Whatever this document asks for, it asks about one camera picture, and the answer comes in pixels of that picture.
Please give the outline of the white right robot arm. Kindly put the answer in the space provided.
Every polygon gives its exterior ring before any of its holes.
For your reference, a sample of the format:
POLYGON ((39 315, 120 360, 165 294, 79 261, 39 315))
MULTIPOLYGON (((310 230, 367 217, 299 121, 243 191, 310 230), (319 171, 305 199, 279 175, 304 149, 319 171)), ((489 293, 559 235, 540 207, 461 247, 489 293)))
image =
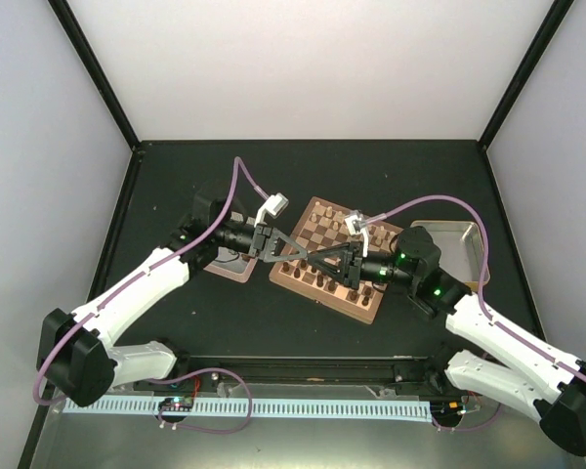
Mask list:
POLYGON ((424 370, 427 387, 473 391, 534 420, 558 447, 586 455, 586 360, 561 351, 505 318, 440 267, 440 249, 422 227, 396 237, 392 253, 364 251, 359 241, 309 254, 308 263, 352 289, 363 281, 394 284, 450 333, 493 356, 462 350, 424 370))

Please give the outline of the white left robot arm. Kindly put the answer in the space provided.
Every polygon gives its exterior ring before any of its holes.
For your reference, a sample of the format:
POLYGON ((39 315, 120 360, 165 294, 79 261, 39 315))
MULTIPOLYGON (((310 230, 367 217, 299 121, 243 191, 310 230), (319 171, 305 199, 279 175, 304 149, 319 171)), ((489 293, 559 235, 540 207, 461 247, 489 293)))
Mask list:
POLYGON ((167 341, 120 346, 120 336, 149 308, 212 264, 221 249, 265 263, 281 261, 277 247, 294 241, 265 222, 288 204, 280 192, 266 196, 252 223, 232 217, 233 198, 197 195, 193 210, 142 264, 109 291, 70 313, 55 309, 42 323, 37 378, 72 402, 93 404, 110 388, 136 381, 183 388, 190 367, 167 341))

